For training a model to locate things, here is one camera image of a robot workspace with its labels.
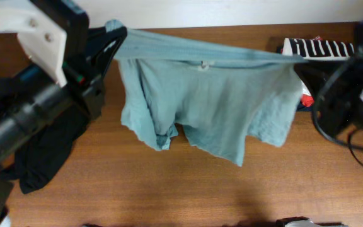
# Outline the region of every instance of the wire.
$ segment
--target wire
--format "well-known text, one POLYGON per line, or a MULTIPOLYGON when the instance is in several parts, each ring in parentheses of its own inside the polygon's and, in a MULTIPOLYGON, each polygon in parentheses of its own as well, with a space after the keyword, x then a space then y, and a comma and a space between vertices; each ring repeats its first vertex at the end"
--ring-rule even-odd
POLYGON ((354 150, 352 149, 352 147, 353 147, 353 146, 351 145, 352 136, 353 136, 354 134, 356 134, 357 132, 359 132, 359 129, 356 129, 356 130, 354 130, 354 131, 350 132, 350 134, 348 134, 348 137, 347 137, 348 148, 349 148, 349 150, 350 150, 350 152, 351 152, 352 156, 354 157, 354 159, 358 162, 358 164, 360 164, 360 165, 363 167, 363 162, 361 162, 361 161, 358 159, 358 157, 355 155, 354 150))
MULTIPOLYGON (((328 135, 319 125, 318 122, 318 109, 321 106, 321 103, 325 100, 325 96, 327 92, 330 90, 330 88, 333 86, 334 82, 340 78, 345 71, 348 70, 350 66, 352 66, 357 61, 356 57, 350 58, 348 61, 344 62, 333 74, 330 76, 330 78, 326 81, 325 85, 320 89, 319 93, 316 95, 316 99, 313 104, 312 108, 312 122, 316 130, 328 141, 333 142, 335 144, 338 144, 340 146, 349 147, 349 144, 345 141, 341 141, 339 139, 336 139, 334 137, 331 137, 328 135)), ((363 152, 362 146, 356 146, 352 145, 354 149, 357 149, 359 151, 363 152)))

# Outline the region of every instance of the screw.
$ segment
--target screw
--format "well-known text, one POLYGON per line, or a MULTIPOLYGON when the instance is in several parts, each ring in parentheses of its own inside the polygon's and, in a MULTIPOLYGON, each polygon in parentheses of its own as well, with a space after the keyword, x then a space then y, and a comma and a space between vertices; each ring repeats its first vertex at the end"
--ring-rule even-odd
POLYGON ((44 38, 46 39, 46 41, 48 41, 48 42, 53 42, 53 35, 51 35, 50 33, 46 33, 45 35, 44 35, 44 38))
POLYGON ((37 22, 34 19, 30 19, 29 26, 31 26, 32 28, 35 28, 35 27, 37 27, 37 22))

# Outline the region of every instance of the folded clothes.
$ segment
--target folded clothes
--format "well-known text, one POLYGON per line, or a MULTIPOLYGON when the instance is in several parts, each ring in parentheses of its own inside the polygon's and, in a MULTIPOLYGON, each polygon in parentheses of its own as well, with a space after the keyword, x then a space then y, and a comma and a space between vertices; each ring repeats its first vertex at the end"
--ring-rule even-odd
POLYGON ((122 124, 156 151, 168 148, 178 123, 192 146, 241 166, 246 136, 284 144, 302 96, 298 55, 128 29, 115 59, 122 124))

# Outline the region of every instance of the black cloth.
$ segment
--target black cloth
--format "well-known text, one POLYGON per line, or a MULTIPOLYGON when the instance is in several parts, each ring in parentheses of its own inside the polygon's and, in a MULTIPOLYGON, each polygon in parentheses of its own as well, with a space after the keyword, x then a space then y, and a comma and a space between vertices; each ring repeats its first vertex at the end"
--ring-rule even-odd
POLYGON ((88 123, 85 114, 70 107, 22 146, 15 153, 14 164, 0 177, 19 179, 24 194, 43 188, 67 160, 73 142, 85 132, 88 123))

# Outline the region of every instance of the light blue t-shirt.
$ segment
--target light blue t-shirt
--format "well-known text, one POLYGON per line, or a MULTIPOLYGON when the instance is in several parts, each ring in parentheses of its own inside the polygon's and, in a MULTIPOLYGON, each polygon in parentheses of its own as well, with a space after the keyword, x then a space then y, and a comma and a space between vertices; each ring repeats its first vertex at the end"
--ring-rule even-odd
POLYGON ((192 146, 241 166, 245 137, 282 146, 301 97, 299 56, 128 29, 115 55, 122 124, 156 151, 183 125, 192 146))

